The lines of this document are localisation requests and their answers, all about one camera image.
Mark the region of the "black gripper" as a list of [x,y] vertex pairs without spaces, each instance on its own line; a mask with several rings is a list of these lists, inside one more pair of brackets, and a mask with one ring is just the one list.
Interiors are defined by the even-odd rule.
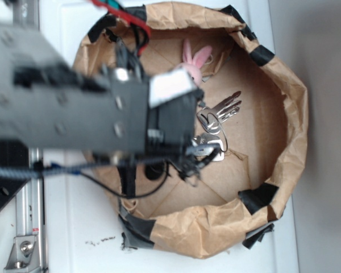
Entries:
[[149,82],[147,150],[181,154],[191,145],[196,108],[203,91],[184,68],[153,76]]

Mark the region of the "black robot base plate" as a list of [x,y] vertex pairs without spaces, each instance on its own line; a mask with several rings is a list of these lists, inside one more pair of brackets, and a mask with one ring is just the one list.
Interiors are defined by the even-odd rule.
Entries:
[[[28,167],[28,148],[16,140],[0,140],[0,167]],[[0,178],[0,211],[15,197],[25,180]]]

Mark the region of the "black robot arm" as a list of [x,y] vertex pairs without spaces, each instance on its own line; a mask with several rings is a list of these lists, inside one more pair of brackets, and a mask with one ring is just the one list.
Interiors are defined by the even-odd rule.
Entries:
[[27,147],[125,156],[183,154],[203,99],[184,69],[146,76],[139,65],[88,77],[39,32],[0,23],[0,138]]

